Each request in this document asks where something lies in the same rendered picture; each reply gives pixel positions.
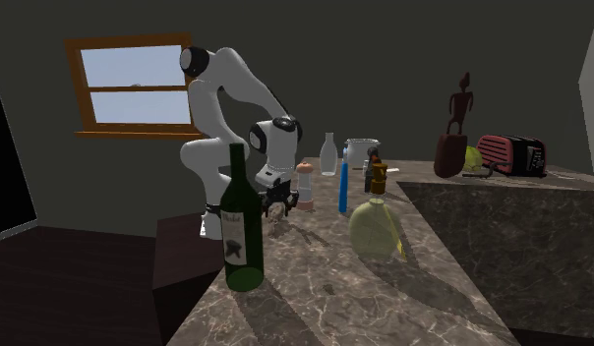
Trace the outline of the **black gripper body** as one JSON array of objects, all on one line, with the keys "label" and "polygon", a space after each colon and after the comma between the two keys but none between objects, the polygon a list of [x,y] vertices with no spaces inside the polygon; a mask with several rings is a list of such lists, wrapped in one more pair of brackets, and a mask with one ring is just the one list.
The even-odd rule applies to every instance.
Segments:
[{"label": "black gripper body", "polygon": [[267,189],[266,197],[273,202],[285,202],[292,198],[292,192],[289,183],[283,183],[278,186]]}]

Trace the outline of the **pale shaker with pink cap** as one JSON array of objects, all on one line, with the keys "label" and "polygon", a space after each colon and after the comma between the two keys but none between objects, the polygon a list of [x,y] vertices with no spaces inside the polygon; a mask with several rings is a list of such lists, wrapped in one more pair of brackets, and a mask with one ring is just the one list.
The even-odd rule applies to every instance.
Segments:
[{"label": "pale shaker with pink cap", "polygon": [[313,165],[305,161],[299,163],[296,167],[298,173],[298,188],[299,199],[297,201],[297,208],[300,210],[312,210],[314,208],[314,201],[312,195],[311,177],[314,171]]}]

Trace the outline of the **green wine bottle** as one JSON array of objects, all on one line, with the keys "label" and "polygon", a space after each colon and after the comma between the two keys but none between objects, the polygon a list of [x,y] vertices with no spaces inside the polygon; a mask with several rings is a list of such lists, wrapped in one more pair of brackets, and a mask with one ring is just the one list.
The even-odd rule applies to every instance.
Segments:
[{"label": "green wine bottle", "polygon": [[225,277],[229,289],[246,292],[265,277],[262,202],[247,179],[244,145],[229,151],[231,181],[220,200]]}]

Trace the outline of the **blue stick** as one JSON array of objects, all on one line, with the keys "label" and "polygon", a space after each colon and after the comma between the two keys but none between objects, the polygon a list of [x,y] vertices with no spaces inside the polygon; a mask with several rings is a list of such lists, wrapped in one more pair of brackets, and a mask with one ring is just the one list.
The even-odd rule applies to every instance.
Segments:
[{"label": "blue stick", "polygon": [[338,211],[344,213],[347,210],[347,189],[348,189],[348,161],[347,148],[342,150],[342,162],[340,171],[340,183],[338,188]]}]

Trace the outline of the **clear glass bottle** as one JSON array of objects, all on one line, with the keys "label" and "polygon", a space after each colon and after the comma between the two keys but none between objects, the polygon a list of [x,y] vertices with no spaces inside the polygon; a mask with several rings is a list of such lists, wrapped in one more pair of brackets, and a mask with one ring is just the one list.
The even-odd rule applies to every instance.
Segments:
[{"label": "clear glass bottle", "polygon": [[334,133],[326,133],[325,141],[320,151],[321,174],[334,176],[337,167],[338,152],[334,142]]}]

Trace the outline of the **small dark bottle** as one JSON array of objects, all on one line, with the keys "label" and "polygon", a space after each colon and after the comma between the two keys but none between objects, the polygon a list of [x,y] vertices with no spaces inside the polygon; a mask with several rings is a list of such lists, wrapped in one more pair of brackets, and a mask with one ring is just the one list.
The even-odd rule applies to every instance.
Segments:
[{"label": "small dark bottle", "polygon": [[364,172],[365,176],[365,183],[364,183],[364,192],[369,193],[371,191],[371,181],[373,179],[373,165],[375,163],[381,163],[382,160],[379,156],[379,150],[376,146],[371,146],[368,148],[367,151],[368,159],[366,160],[366,169]]}]

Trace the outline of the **white pot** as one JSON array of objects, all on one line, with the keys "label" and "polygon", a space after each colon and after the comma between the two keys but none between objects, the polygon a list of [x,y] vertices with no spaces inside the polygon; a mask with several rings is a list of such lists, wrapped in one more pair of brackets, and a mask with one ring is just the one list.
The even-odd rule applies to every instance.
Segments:
[{"label": "white pot", "polygon": [[361,168],[363,162],[369,158],[368,149],[379,146],[381,143],[375,139],[348,139],[345,141],[347,154],[346,160],[352,168]]}]

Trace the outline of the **round yellow flask brown top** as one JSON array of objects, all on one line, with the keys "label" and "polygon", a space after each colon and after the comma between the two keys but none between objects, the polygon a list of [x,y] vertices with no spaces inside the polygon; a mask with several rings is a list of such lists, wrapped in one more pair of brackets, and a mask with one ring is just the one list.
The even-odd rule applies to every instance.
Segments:
[{"label": "round yellow flask brown top", "polygon": [[406,260],[405,249],[399,238],[401,224],[386,204],[387,165],[373,163],[371,171],[368,198],[354,209],[349,219],[352,249],[362,258],[385,260],[393,253],[398,253]]}]

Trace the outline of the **dark robot stand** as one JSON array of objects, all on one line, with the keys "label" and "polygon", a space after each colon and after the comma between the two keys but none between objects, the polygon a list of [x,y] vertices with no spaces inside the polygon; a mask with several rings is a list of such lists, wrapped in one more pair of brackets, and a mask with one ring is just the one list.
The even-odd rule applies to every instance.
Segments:
[{"label": "dark robot stand", "polygon": [[201,237],[201,224],[199,213],[157,222],[152,295],[164,345],[223,269],[221,243]]}]

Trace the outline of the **brown figure statue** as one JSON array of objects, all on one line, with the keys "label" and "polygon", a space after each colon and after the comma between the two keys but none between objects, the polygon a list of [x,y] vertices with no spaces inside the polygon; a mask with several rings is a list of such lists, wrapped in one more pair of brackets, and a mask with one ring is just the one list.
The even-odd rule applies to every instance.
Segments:
[{"label": "brown figure statue", "polygon": [[448,102],[448,120],[445,133],[440,135],[437,144],[434,172],[440,178],[449,178],[458,174],[465,162],[467,136],[462,134],[463,122],[468,111],[472,110],[474,94],[468,91],[471,76],[466,72],[459,81],[460,92],[450,96]]}]

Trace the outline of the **wooden framed window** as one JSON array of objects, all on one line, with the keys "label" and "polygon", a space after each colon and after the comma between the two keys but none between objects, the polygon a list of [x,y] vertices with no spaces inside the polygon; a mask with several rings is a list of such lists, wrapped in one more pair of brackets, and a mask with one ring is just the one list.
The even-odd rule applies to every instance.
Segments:
[{"label": "wooden framed window", "polygon": [[187,32],[64,40],[81,138],[198,140],[179,65]]}]

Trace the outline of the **yellow-green round fruit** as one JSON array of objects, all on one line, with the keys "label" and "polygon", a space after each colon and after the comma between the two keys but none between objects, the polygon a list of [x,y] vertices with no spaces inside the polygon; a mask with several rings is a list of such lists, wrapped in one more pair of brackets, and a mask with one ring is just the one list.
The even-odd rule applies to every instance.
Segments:
[{"label": "yellow-green round fruit", "polygon": [[481,152],[474,146],[468,145],[465,152],[463,170],[465,172],[477,172],[483,165]]}]

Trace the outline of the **dark curved hook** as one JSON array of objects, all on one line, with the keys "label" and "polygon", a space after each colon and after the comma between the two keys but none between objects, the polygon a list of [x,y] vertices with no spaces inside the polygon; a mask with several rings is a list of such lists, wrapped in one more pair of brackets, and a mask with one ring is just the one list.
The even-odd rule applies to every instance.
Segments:
[{"label": "dark curved hook", "polygon": [[481,170],[477,173],[463,173],[462,176],[469,178],[488,179],[493,175],[494,171],[498,166],[509,166],[509,162],[491,162],[488,166],[487,171]]}]

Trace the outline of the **red and black toaster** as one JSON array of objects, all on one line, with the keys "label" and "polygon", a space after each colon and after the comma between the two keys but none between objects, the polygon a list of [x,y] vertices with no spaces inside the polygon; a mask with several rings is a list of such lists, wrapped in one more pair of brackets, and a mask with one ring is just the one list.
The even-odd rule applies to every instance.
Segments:
[{"label": "red and black toaster", "polygon": [[507,176],[539,177],[547,175],[546,146],[538,139],[524,136],[485,135],[476,148],[483,165]]}]

